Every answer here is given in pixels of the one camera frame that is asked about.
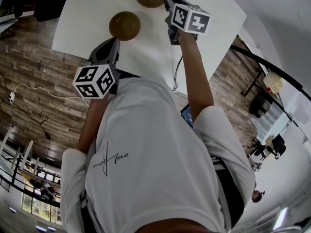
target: wood plank floor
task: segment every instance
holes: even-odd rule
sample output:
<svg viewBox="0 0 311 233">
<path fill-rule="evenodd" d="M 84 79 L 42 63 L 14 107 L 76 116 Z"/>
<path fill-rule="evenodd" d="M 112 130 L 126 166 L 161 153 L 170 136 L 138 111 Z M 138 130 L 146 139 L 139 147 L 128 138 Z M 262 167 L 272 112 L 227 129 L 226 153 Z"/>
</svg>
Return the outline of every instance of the wood plank floor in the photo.
<svg viewBox="0 0 311 233">
<path fill-rule="evenodd" d="M 83 66 L 85 60 L 51 50 L 56 26 L 57 20 L 37 22 L 34 17 L 26 17 L 0 35 L 0 72 L 5 76 L 9 93 L 24 83 L 31 88 L 44 87 L 55 96 L 78 96 L 72 80 L 77 67 Z M 241 46 L 237 39 L 235 44 Z M 245 61 L 255 74 L 256 63 Z M 254 88 L 246 98 L 240 93 L 252 80 L 253 74 L 231 51 L 210 80 L 215 103 L 225 110 L 245 150 L 251 139 L 256 137 L 248 107 L 258 91 Z M 0 81 L 0 92 L 7 94 L 4 81 Z M 54 98 L 42 90 L 30 90 L 24 86 L 20 86 L 15 95 L 14 103 L 37 122 L 49 118 L 42 124 L 51 136 L 47 163 L 60 166 L 62 153 L 77 144 L 87 105 L 80 99 Z M 187 104 L 187 96 L 178 93 L 177 96 L 180 108 L 183 108 Z M 43 130 L 0 95 L 0 135 L 4 136 L 11 125 L 15 127 L 10 141 L 26 147 L 31 139 L 34 140 L 34 156 L 44 161 L 49 141 Z"/>
</svg>

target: power outlet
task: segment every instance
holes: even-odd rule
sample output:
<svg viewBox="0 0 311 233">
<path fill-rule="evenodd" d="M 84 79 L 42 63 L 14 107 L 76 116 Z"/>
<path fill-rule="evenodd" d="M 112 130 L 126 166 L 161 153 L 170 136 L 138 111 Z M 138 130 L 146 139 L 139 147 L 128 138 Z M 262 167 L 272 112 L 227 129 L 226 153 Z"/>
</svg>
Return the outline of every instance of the power outlet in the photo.
<svg viewBox="0 0 311 233">
<path fill-rule="evenodd" d="M 13 103 L 13 102 L 14 102 L 14 98 L 15 98 L 15 94 L 13 93 L 13 91 L 11 91 L 11 94 L 10 94 L 10 103 Z"/>
</svg>

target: black hair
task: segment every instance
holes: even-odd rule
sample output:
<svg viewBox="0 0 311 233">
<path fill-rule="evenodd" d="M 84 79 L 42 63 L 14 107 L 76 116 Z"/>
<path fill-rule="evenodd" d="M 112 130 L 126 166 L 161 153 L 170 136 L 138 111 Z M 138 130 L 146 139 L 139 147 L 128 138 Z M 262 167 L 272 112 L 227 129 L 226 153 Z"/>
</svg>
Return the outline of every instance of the black hair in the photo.
<svg viewBox="0 0 311 233">
<path fill-rule="evenodd" d="M 265 193 L 265 191 L 260 192 L 257 198 L 255 198 L 255 199 L 252 198 L 253 203 L 258 203 L 262 199 L 264 193 Z"/>
</svg>

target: white cable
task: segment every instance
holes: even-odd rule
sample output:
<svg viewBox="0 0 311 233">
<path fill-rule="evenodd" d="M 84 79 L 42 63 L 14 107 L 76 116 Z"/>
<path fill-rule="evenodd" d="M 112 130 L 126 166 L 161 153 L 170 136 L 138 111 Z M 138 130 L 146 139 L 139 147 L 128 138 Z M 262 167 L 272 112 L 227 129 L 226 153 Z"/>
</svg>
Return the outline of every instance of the white cable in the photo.
<svg viewBox="0 0 311 233">
<path fill-rule="evenodd" d="M 65 98 L 65 97 L 60 97 L 60 96 L 54 96 L 52 93 L 48 92 L 48 91 L 47 91 L 46 89 L 44 89 L 43 87 L 30 88 L 29 86 L 25 85 L 24 83 L 20 83 L 18 86 L 16 86 L 16 88 L 15 88 L 15 90 L 14 90 L 13 93 L 15 93 L 15 92 L 16 92 L 16 89 L 17 89 L 19 86 L 21 86 L 21 85 L 23 85 L 23 86 L 25 86 L 25 87 L 27 87 L 27 88 L 29 88 L 29 89 L 31 89 L 31 90 L 37 90 L 37 89 L 44 90 L 44 91 L 46 91 L 47 93 L 49 93 L 51 96 L 53 96 L 53 97 L 55 97 L 55 98 L 60 98 L 60 99 L 82 99 L 82 100 L 89 106 L 89 104 L 88 104 L 83 98 L 81 98 L 81 97 L 69 97 L 69 98 Z"/>
</svg>

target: window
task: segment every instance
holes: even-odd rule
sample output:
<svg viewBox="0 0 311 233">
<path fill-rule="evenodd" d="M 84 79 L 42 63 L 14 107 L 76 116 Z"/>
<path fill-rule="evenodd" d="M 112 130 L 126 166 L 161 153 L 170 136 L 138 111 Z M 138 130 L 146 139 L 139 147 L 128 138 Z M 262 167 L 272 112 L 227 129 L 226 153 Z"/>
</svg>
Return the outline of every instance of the window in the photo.
<svg viewBox="0 0 311 233">
<path fill-rule="evenodd" d="M 60 202 L 60 198 L 56 197 L 56 202 Z M 47 220 L 52 223 L 62 225 L 62 218 L 60 215 L 60 208 L 46 204 L 45 202 L 36 200 L 26 194 L 23 194 L 21 208 L 37 216 L 41 219 Z"/>
<path fill-rule="evenodd" d="M 50 221 L 51 206 L 33 198 L 31 214 L 44 220 Z"/>
<path fill-rule="evenodd" d="M 47 173 L 46 179 L 47 179 L 48 181 L 53 181 L 53 175 Z"/>
<path fill-rule="evenodd" d="M 24 170 L 27 170 L 28 172 L 31 172 L 31 173 L 34 172 L 34 169 L 32 168 L 31 163 L 30 164 L 26 163 L 24 166 Z"/>
<path fill-rule="evenodd" d="M 58 183 L 58 182 L 60 183 L 60 178 L 55 176 L 54 182 L 55 183 Z"/>
<path fill-rule="evenodd" d="M 23 201 L 21 204 L 21 208 L 24 211 L 31 213 L 31 203 L 32 203 L 32 197 L 30 197 L 26 194 L 23 194 Z"/>
<path fill-rule="evenodd" d="M 43 172 L 43 171 L 38 171 L 38 176 L 41 177 L 41 178 L 44 178 L 45 172 Z"/>
<path fill-rule="evenodd" d="M 62 218 L 60 216 L 60 208 L 52 206 L 51 209 L 51 222 L 62 225 Z"/>
</svg>

